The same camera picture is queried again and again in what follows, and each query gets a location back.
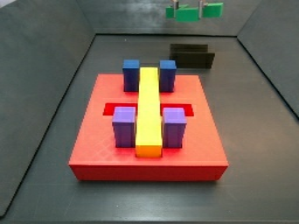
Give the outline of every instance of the red base block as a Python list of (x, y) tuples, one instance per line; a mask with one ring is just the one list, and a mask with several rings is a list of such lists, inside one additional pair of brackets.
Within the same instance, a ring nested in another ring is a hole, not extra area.
[[(115, 108), (116, 107), (135, 107), (135, 113), (137, 114), (137, 103), (128, 103), (128, 102), (113, 103), (113, 102), (108, 102), (105, 104), (103, 116), (112, 116), (115, 114)], [(193, 116), (192, 105), (191, 104), (187, 104), (187, 103), (161, 103), (161, 105), (160, 105), (160, 111), (161, 111), (160, 116), (163, 116), (164, 108), (183, 108), (184, 115), (185, 116)]]
[(80, 126), (69, 168), (79, 180), (201, 181), (217, 180), (228, 161), (197, 76), (176, 75), (173, 93), (160, 94), (164, 104), (191, 105), (192, 116), (181, 149), (163, 149), (163, 157), (136, 157), (135, 149), (116, 148), (113, 105), (136, 105), (137, 93), (123, 92), (123, 75), (97, 77)]

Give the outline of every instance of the green block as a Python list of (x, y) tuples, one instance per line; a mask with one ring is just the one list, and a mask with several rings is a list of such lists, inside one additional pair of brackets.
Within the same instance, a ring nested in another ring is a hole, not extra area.
[(199, 8), (180, 8), (176, 11), (177, 22), (196, 22), (199, 21)]
[[(187, 7), (189, 7), (188, 4), (181, 4), (179, 6), (179, 9), (183, 9), (183, 8), (187, 8)], [(165, 18), (173, 18), (173, 7), (172, 6), (165, 7), (164, 11), (165, 11)]]
[(223, 12), (223, 3), (208, 3), (201, 10), (201, 16), (204, 18), (219, 18)]
[(171, 6), (165, 7), (165, 17), (173, 18), (173, 7)]

